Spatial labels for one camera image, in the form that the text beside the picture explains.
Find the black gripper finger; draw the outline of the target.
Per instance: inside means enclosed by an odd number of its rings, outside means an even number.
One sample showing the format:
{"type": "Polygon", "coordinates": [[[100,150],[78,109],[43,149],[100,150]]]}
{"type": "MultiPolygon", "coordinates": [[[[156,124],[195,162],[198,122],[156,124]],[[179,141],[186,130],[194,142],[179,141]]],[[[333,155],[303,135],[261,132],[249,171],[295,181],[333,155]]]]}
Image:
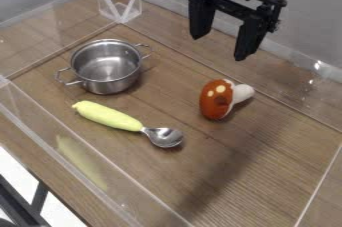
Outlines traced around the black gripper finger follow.
{"type": "Polygon", "coordinates": [[[237,61],[243,61],[257,52],[269,32],[269,25],[269,15],[251,14],[243,19],[243,24],[239,27],[234,51],[234,58],[237,61]]]}
{"type": "Polygon", "coordinates": [[[188,0],[190,34],[199,39],[209,34],[215,16],[211,0],[188,0]]]}

